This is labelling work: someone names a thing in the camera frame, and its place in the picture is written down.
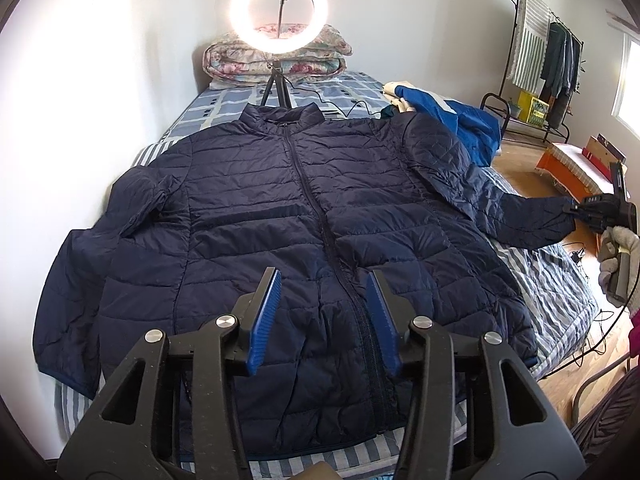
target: navy puffer jacket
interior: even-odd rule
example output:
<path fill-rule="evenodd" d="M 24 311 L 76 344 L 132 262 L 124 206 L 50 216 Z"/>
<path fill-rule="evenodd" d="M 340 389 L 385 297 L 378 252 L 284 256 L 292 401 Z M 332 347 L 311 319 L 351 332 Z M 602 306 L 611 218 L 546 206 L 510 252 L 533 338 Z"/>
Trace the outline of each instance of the navy puffer jacket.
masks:
<path fill-rule="evenodd" d="M 495 330 L 528 364 L 536 341 L 509 269 L 482 232 L 538 248 L 574 229 L 564 198 L 505 194 L 442 124 L 415 113 L 327 121 L 315 105 L 247 105 L 113 186 L 71 231 L 34 330 L 40 370 L 93 397 L 146 331 L 197 330 L 282 272 L 264 365 L 238 380 L 251 456 L 343 447 L 406 420 L 364 309 L 382 269 L 418 314 Z"/>

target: mattress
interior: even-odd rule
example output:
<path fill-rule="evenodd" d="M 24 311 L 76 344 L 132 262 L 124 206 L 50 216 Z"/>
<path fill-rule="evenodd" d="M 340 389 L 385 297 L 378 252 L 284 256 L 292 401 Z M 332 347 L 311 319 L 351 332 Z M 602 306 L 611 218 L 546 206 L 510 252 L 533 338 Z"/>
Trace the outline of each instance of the mattress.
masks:
<path fill-rule="evenodd" d="M 377 117 L 376 113 L 388 105 L 382 98 L 382 85 L 358 72 L 347 71 L 329 81 L 300 84 L 296 88 L 291 92 L 294 107 L 315 103 L 329 119 L 343 119 L 347 115 L 348 118 Z M 261 91 L 261 87 L 205 90 L 158 142 L 138 154 L 133 165 L 150 163 L 185 136 L 237 119 L 247 103 L 259 104 Z M 267 104 L 277 106 L 277 98 L 270 96 Z M 505 192 L 516 193 L 497 171 L 492 168 L 482 170 L 496 186 Z M 599 307 L 581 271 L 560 244 L 527 251 L 505 246 L 490 238 L 489 241 L 511 269 L 531 312 L 539 361 L 531 372 L 539 379 L 580 348 Z M 70 436 L 88 409 L 90 400 L 68 386 L 57 384 L 55 402 L 63 433 Z M 454 423 L 454 437 L 458 442 L 466 435 L 465 401 L 455 407 Z M 341 476 L 353 480 L 389 474 L 398 459 L 403 435 L 404 429 L 399 428 L 357 446 L 333 452 L 251 462 L 252 475 L 256 479 L 288 478 L 320 461 L 329 463 Z M 193 470 L 191 463 L 182 466 Z"/>

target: window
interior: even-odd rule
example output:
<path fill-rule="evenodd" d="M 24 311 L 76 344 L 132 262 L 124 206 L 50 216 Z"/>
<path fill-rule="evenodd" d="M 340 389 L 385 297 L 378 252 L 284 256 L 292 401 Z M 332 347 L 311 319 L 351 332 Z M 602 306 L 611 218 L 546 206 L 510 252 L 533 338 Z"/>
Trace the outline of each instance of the window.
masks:
<path fill-rule="evenodd" d="M 613 116 L 640 137 L 640 43 L 628 34 Z"/>

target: pink cloth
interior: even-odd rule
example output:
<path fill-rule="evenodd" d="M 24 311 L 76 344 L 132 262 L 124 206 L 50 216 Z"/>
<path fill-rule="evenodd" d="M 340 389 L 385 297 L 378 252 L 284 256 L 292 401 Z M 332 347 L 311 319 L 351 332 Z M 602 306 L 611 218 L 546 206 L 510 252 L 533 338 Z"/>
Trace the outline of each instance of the pink cloth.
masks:
<path fill-rule="evenodd" d="M 636 357 L 640 354 L 640 312 L 631 318 L 631 323 L 634 327 L 629 332 L 629 351 L 631 357 Z"/>

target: hanging clothes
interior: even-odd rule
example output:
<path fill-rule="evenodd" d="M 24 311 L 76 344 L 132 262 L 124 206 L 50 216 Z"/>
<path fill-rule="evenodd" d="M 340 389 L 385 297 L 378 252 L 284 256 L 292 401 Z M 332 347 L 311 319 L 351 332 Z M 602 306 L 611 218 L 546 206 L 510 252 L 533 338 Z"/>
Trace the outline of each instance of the hanging clothes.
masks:
<path fill-rule="evenodd" d="M 569 31 L 560 23 L 549 25 L 549 41 L 546 48 L 545 62 L 542 65 L 540 74 L 540 77 L 546 81 L 541 98 L 547 103 L 548 97 L 558 97 L 562 88 L 567 41 L 571 41 L 568 38 L 570 38 Z"/>
<path fill-rule="evenodd" d="M 562 45 L 558 45 L 557 49 L 556 44 L 552 44 L 551 40 L 549 41 L 549 49 L 547 51 L 547 59 L 549 60 L 549 63 L 547 63 L 547 59 L 545 59 L 545 67 L 547 65 L 549 66 L 549 73 L 545 73 L 545 67 L 543 67 L 543 75 L 548 76 L 548 79 L 545 88 L 540 94 L 540 98 L 550 104 L 546 121 L 549 126 L 557 129 L 564 120 L 569 108 L 569 102 L 571 101 L 571 95 L 574 93 L 578 84 L 582 44 L 560 23 L 552 23 L 551 27 L 558 31 L 557 34 L 554 33 L 554 41 L 556 41 L 556 39 L 559 40 L 559 38 L 563 38 L 563 40 Z M 558 58 L 555 60 L 549 59 L 552 55 L 552 49 L 558 52 Z M 554 62 L 556 62 L 556 66 L 560 66 L 562 64 L 561 73 L 557 72 L 552 74 Z M 555 95 L 555 85 L 557 84 L 560 85 L 560 88 L 558 90 L 558 95 Z"/>
<path fill-rule="evenodd" d="M 546 37 L 551 9 L 542 0 L 520 0 L 516 17 L 511 68 L 508 79 L 514 85 L 535 93 L 546 53 Z"/>

